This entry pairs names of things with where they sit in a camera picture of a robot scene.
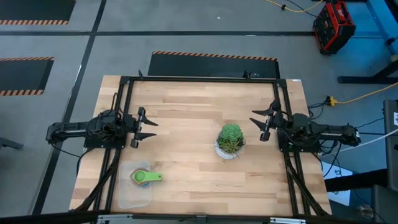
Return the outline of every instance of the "white wire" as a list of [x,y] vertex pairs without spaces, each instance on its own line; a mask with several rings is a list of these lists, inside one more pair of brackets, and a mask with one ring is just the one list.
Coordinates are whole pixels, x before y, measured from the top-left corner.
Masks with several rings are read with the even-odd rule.
[[[384,138],[386,138],[386,137],[388,137],[388,136],[390,136],[391,134],[394,134],[394,133],[396,133],[396,132],[398,132],[398,129],[393,130],[393,131],[391,131],[390,133],[385,134],[385,135],[383,135],[383,136],[381,136],[381,137],[379,137],[379,138],[377,138],[377,139],[373,139],[372,141],[368,141],[368,142],[366,142],[366,143],[364,143],[364,144],[359,144],[359,145],[357,145],[357,146],[353,146],[353,147],[348,147],[348,148],[346,148],[346,149],[342,149],[342,150],[340,150],[340,153],[341,153],[341,152],[344,152],[344,151],[347,151],[347,150],[350,150],[350,149],[354,149],[354,148],[357,148],[357,147],[361,147],[361,146],[365,146],[365,145],[367,145],[367,144],[374,143],[375,141],[378,141],[378,140],[380,140],[380,139],[384,139]],[[329,155],[336,155],[336,152],[332,152],[331,154],[327,154],[327,155],[324,155],[324,156],[329,156]]]

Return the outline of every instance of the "yellow plug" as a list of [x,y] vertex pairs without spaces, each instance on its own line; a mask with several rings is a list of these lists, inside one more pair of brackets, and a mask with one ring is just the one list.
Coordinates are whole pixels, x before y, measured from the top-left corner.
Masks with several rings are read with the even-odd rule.
[[335,106],[337,103],[337,100],[335,100],[332,96],[326,97],[326,103],[329,106]]

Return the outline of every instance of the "green succulent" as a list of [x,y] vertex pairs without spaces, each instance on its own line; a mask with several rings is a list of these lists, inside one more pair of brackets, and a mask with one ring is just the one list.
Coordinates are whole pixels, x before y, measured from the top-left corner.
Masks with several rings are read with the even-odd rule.
[[217,139],[218,145],[224,152],[236,153],[244,145],[243,133],[239,125],[226,124]]

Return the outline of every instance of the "yellow cable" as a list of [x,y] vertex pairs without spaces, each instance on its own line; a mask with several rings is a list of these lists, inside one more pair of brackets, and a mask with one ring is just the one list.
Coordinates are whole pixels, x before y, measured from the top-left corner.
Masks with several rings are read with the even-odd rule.
[[391,88],[391,87],[393,87],[393,86],[396,86],[396,85],[398,85],[398,82],[397,82],[397,83],[394,83],[394,84],[392,84],[392,85],[389,85],[389,86],[387,86],[387,87],[385,87],[385,88],[382,88],[381,90],[373,91],[373,92],[371,92],[371,93],[365,94],[365,95],[363,95],[363,96],[357,97],[357,98],[352,99],[352,100],[348,100],[348,101],[345,101],[345,102],[339,102],[339,101],[336,100],[334,103],[335,103],[335,104],[347,104],[347,103],[351,103],[351,102],[354,102],[354,101],[356,101],[356,100],[362,99],[362,98],[364,98],[364,97],[373,95],[373,94],[375,94],[375,93],[380,93],[381,91],[384,91],[384,90],[389,89],[389,88]]
[[[273,3],[276,6],[282,7],[282,5],[280,5],[280,4],[278,4],[278,3],[274,2],[274,1],[271,1],[271,0],[264,0],[264,1],[267,1],[269,3]],[[307,12],[308,10],[312,9],[313,7],[319,5],[321,2],[323,2],[323,0],[318,1],[316,4],[314,4],[313,6],[309,7],[308,9],[299,10],[299,11],[298,10],[289,9],[288,7],[285,7],[285,9],[289,10],[290,12]]]

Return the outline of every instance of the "black table leg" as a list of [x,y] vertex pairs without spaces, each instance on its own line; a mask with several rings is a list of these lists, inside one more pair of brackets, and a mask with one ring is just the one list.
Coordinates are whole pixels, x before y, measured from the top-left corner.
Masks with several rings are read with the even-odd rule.
[[338,82],[347,84],[394,84],[398,82],[398,78],[389,78],[388,76],[397,70],[398,60],[392,62],[372,77],[338,77]]
[[387,186],[387,169],[325,180],[327,192],[370,188],[375,184]]
[[4,146],[4,147],[11,147],[11,148],[14,148],[14,149],[20,149],[20,148],[22,148],[24,145],[23,145],[23,144],[16,143],[16,142],[11,141],[11,140],[8,140],[8,139],[5,139],[5,138],[0,138],[0,147],[1,147],[1,146]]

